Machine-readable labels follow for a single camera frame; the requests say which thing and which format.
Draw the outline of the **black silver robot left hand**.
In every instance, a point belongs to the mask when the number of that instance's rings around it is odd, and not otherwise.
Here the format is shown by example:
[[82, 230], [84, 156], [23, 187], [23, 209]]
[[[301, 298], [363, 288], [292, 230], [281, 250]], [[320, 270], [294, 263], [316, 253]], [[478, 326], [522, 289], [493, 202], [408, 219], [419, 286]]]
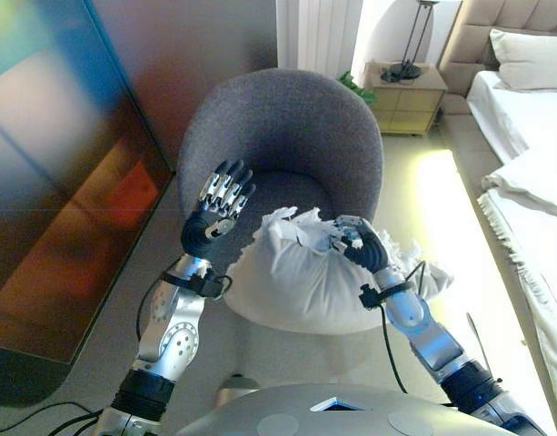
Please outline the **black silver robot left hand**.
[[215, 168], [184, 222], [181, 244], [186, 254], [206, 259], [215, 242], [232, 231], [256, 189], [252, 177], [243, 160], [223, 161]]

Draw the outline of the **black silver robot right hand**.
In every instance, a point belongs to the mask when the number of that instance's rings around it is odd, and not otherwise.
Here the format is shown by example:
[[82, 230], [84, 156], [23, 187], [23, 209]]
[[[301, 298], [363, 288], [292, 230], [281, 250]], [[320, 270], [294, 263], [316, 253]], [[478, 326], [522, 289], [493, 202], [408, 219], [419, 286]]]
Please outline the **black silver robot right hand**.
[[340, 215], [334, 221], [330, 247], [371, 273], [387, 268], [389, 257], [372, 225], [365, 218]]

